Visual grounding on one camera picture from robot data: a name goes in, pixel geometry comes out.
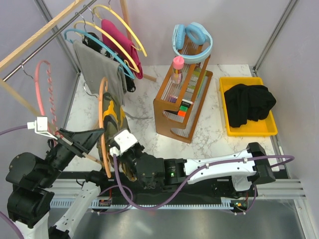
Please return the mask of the orange hanger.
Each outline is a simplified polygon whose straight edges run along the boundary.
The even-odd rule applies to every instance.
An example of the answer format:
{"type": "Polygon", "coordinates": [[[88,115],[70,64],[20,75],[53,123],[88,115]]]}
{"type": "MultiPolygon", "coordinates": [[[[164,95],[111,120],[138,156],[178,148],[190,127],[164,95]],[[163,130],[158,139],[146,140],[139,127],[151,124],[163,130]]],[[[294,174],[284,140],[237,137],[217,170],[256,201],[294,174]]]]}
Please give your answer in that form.
{"type": "MultiPolygon", "coordinates": [[[[106,77],[103,77],[100,83],[99,87],[99,93],[98,93],[98,126],[102,129],[104,129],[104,122],[103,122],[103,94],[108,90],[108,80],[106,77]]],[[[102,157],[103,157],[103,163],[104,168],[106,171],[107,177],[110,179],[112,177],[111,170],[110,170],[110,161],[108,158],[108,153],[106,150],[105,145],[105,133],[102,133],[101,140],[101,151],[102,151],[102,157]]]]}

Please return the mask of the camouflage trousers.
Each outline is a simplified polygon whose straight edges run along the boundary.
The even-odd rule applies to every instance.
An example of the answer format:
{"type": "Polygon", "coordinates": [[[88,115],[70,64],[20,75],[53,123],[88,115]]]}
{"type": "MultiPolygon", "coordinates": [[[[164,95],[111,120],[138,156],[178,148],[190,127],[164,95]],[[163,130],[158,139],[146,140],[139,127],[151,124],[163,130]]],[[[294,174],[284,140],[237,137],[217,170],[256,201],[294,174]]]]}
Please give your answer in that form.
{"type": "MultiPolygon", "coordinates": [[[[109,153],[109,145],[114,138],[114,135],[123,129],[127,129],[130,132],[128,121],[125,115],[125,112],[122,109],[122,106],[117,99],[116,96],[113,96],[109,92],[105,92],[103,94],[103,122],[104,122],[104,130],[105,130],[105,145],[108,153],[108,158],[110,161],[110,167],[114,166],[113,157],[109,153]]],[[[102,162],[102,166],[104,167],[102,151],[101,151],[101,138],[97,141],[97,148],[99,153],[99,158],[102,162]]]]}

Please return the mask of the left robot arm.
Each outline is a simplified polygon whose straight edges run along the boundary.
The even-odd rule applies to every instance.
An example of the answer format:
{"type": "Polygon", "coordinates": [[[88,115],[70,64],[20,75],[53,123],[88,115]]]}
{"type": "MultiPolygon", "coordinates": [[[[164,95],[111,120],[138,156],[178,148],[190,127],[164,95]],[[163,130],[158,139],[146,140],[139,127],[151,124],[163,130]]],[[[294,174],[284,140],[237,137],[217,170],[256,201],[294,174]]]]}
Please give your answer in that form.
{"type": "Polygon", "coordinates": [[[104,135],[102,128],[81,132],[59,129],[49,138],[46,157],[25,152],[9,165],[6,181],[13,185],[7,201],[7,221],[21,239],[71,239],[92,201],[109,192],[104,174],[90,172],[79,195],[67,212],[53,226],[48,226],[50,203],[54,192],[49,188],[75,157],[87,157],[104,135]]]}

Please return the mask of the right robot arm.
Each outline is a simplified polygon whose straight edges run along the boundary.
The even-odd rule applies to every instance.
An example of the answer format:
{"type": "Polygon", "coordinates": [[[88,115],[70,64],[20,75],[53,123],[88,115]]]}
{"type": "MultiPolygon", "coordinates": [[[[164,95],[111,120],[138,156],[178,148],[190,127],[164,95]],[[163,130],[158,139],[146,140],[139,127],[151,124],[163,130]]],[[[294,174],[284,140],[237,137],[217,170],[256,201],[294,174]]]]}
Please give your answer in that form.
{"type": "Polygon", "coordinates": [[[118,162],[127,166],[134,178],[144,189],[171,185],[192,185],[204,180],[230,177],[228,190],[234,196],[240,196],[251,185],[274,182],[264,148],[257,142],[249,143],[246,149],[226,156],[208,159],[163,159],[143,152],[143,146],[136,143],[126,151],[119,146],[110,149],[118,162]]]}

